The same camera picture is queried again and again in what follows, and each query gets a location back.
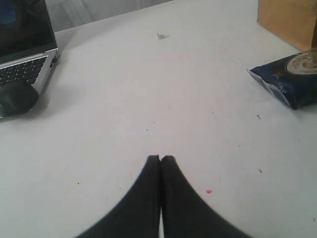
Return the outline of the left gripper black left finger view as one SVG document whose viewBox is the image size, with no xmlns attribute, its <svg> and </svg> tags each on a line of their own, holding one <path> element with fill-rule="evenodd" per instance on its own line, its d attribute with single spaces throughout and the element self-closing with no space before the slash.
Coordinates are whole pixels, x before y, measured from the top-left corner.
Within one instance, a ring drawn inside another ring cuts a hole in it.
<svg viewBox="0 0 317 238">
<path fill-rule="evenodd" d="M 160 160 L 150 155 L 119 203 L 79 237 L 158 238 L 160 205 Z"/>
</svg>

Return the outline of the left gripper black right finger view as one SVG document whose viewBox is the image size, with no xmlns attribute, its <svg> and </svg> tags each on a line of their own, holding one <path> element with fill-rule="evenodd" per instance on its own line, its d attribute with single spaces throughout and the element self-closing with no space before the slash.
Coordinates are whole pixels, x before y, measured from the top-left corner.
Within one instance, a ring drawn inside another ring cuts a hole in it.
<svg viewBox="0 0 317 238">
<path fill-rule="evenodd" d="M 161 208 L 166 238 L 247 238 L 194 191 L 173 156 L 161 166 Z"/>
</svg>

